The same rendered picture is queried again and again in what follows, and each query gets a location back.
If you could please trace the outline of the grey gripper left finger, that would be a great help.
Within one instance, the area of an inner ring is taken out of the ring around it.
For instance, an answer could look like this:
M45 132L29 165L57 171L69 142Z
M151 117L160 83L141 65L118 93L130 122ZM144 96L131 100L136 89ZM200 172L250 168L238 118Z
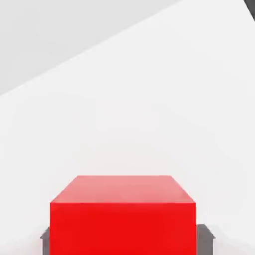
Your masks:
M50 228L47 227L44 233L40 236L40 239L42 240L42 255L49 255L49 244L50 244L49 233L50 233Z

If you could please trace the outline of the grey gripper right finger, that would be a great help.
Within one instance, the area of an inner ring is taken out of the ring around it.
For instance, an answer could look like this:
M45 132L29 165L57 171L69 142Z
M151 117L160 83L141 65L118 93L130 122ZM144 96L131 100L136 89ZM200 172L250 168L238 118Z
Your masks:
M213 255L213 241L216 238L205 224L197 224L196 255Z

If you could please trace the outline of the small red cube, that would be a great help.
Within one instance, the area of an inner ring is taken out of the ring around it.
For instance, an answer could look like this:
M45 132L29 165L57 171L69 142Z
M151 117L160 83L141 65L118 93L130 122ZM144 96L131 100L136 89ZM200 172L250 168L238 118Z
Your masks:
M196 204L171 176L77 176L50 203L50 255L196 255Z

